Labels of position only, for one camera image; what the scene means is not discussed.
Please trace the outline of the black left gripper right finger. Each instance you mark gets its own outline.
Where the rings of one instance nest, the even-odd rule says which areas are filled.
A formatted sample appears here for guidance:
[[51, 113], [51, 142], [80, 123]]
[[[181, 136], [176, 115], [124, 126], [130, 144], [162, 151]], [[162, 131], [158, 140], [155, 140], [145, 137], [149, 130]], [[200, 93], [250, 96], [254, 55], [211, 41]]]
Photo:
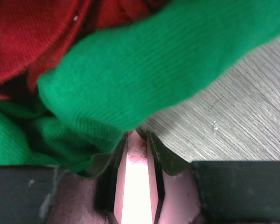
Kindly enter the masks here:
[[147, 134], [147, 165], [153, 222], [190, 222], [189, 163]]

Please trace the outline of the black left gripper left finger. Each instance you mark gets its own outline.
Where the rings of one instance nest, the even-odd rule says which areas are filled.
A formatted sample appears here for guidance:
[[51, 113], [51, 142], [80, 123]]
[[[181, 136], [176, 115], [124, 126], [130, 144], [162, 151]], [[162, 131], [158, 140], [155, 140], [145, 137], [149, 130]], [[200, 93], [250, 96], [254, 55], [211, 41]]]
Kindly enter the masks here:
[[88, 211], [100, 216], [121, 216], [126, 176], [127, 136], [117, 145], [111, 162], [104, 172], [91, 179]]

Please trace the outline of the pink t shirt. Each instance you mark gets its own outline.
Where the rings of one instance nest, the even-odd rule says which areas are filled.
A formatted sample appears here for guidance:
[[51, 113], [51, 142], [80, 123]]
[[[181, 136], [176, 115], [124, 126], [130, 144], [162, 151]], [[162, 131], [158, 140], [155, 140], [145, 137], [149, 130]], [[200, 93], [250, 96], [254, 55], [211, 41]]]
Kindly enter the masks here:
[[136, 131], [127, 136], [127, 158], [132, 164], [147, 165], [147, 143]]

